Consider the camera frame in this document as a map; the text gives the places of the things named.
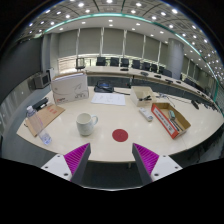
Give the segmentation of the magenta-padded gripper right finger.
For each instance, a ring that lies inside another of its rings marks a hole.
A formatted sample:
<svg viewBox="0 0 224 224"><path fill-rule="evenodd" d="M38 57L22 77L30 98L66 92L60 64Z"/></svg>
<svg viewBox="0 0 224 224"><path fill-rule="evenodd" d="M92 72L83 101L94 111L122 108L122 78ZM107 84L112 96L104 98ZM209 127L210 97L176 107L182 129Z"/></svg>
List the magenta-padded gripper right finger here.
<svg viewBox="0 0 224 224"><path fill-rule="evenodd" d="M132 154L135 158L142 183L147 185L182 169L168 155L158 155L144 146L134 143Z"/></svg>

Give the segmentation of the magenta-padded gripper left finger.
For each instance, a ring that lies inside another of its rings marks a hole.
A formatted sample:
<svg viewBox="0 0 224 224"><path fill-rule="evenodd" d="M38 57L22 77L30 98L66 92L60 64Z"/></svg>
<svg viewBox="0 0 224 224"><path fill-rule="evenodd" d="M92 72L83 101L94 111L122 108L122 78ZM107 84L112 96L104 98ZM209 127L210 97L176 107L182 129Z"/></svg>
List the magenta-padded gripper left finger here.
<svg viewBox="0 0 224 224"><path fill-rule="evenodd" d="M65 155L56 154L42 166L42 169L79 185L82 181L90 153L91 147L87 143Z"/></svg>

